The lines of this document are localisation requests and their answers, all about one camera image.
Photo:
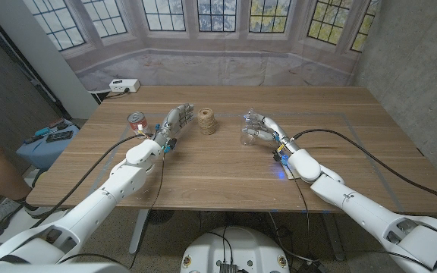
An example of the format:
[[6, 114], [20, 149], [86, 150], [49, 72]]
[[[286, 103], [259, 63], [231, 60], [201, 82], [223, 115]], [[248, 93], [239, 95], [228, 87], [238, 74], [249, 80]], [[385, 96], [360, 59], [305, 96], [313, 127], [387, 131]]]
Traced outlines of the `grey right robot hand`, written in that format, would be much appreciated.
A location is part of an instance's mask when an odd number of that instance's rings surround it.
[[265, 141], [275, 141], [278, 145], [283, 145], [290, 153], [295, 153], [300, 149], [274, 120], [256, 113], [252, 108], [244, 115], [244, 121], [245, 125], [241, 131], [246, 135]]

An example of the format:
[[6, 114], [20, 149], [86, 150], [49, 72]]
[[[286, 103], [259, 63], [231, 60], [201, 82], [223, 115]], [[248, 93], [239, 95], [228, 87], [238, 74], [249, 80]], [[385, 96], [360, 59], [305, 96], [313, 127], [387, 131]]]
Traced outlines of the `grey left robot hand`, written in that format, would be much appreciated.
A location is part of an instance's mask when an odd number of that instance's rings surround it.
[[194, 105], [185, 103], [173, 108], [164, 118], [161, 127], [155, 132], [152, 140], [164, 146], [173, 139], [180, 129], [193, 119]]

